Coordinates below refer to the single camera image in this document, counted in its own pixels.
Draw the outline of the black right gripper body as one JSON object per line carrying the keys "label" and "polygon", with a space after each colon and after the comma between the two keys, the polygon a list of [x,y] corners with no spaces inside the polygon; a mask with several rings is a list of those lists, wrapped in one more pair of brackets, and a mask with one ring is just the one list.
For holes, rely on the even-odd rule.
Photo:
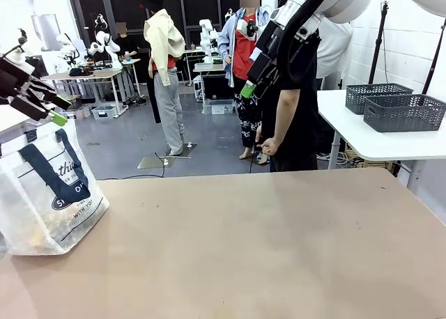
{"label": "black right gripper body", "polygon": [[277,66],[284,80],[291,82],[289,63],[286,62],[285,58],[278,59],[280,55],[286,55],[284,50],[279,50],[279,45],[287,27],[287,23],[282,24],[278,21],[269,21],[265,26],[256,42],[256,48],[260,52],[247,73],[246,86],[248,88],[257,87],[266,78],[267,73]]}

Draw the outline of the person's right hand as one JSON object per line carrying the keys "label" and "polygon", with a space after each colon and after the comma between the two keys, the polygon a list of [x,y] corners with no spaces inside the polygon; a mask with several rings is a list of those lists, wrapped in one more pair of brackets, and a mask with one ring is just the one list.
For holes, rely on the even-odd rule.
{"label": "person's right hand", "polygon": [[263,154],[273,156],[279,148],[279,142],[274,137],[269,138],[259,144],[259,148],[261,148]]}

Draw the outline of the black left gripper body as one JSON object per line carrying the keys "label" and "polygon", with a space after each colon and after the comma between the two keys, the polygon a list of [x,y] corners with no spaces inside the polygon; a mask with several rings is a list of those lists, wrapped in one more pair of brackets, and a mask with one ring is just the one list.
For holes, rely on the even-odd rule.
{"label": "black left gripper body", "polygon": [[36,68],[21,55],[1,54],[1,105],[10,104],[16,96],[24,96],[27,102],[36,104],[36,97],[22,91],[30,77],[36,77]]}

